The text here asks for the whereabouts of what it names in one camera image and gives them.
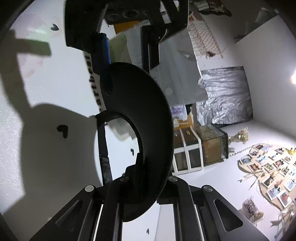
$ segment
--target metal screw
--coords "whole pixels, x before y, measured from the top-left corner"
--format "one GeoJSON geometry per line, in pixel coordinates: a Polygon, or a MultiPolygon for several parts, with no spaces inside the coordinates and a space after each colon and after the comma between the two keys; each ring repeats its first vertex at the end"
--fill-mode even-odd
{"type": "Polygon", "coordinates": [[[206,192],[211,192],[211,191],[213,191],[213,188],[212,188],[210,185],[205,185],[205,186],[203,187],[203,189],[204,189],[206,192]]]}
{"type": "Polygon", "coordinates": [[[178,178],[177,178],[176,176],[170,176],[170,177],[168,178],[168,180],[169,180],[170,182],[176,182],[176,181],[178,180],[178,178]]]}
{"type": "Polygon", "coordinates": [[[122,177],[120,177],[120,181],[122,181],[122,182],[127,182],[129,180],[129,177],[128,176],[122,176],[122,177]]]}
{"type": "Polygon", "coordinates": [[[88,185],[85,187],[84,189],[86,192],[92,192],[94,190],[94,186],[93,185],[88,185]]]}

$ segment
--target white drawer unit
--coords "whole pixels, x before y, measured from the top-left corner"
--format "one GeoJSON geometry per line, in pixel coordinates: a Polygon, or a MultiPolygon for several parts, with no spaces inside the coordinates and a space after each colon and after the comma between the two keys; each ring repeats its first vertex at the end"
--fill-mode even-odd
{"type": "Polygon", "coordinates": [[[188,127],[175,130],[174,139],[175,148],[171,168],[173,175],[202,170],[204,167],[202,142],[194,129],[188,127]]]}

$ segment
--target silver crinkled backdrop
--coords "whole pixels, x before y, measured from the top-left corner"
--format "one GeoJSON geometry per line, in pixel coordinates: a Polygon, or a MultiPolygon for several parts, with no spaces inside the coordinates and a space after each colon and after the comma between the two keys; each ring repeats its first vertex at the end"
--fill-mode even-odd
{"type": "Polygon", "coordinates": [[[252,119],[252,103],[243,67],[202,71],[208,100],[196,103],[197,120],[203,125],[233,124],[252,119]]]}

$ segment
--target black heart decal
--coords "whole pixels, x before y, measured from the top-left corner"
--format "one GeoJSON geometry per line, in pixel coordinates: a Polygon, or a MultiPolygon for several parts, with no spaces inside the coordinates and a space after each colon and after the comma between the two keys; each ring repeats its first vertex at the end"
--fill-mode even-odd
{"type": "Polygon", "coordinates": [[[59,30],[58,26],[56,26],[54,23],[52,24],[52,26],[53,27],[50,28],[52,31],[58,31],[59,30]]]}
{"type": "Polygon", "coordinates": [[[62,132],[63,133],[63,137],[66,139],[68,136],[68,126],[66,125],[59,125],[57,127],[57,131],[58,132],[62,132]]]}

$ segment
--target transparent plastic sheet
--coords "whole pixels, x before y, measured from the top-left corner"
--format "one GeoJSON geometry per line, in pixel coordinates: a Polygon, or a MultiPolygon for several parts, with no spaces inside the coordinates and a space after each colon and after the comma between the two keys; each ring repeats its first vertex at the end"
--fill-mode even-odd
{"type": "Polygon", "coordinates": [[[208,124],[233,124],[252,119],[252,103],[243,67],[202,71],[207,101],[196,103],[197,120],[208,124]]]}
{"type": "MultiPolygon", "coordinates": [[[[147,21],[141,22],[124,32],[132,64],[140,68],[142,68],[140,32],[141,26],[147,24],[149,24],[147,21]]],[[[201,73],[187,29],[160,44],[160,64],[150,71],[150,75],[165,93],[170,106],[207,100],[205,89],[198,84],[201,73]]]]}

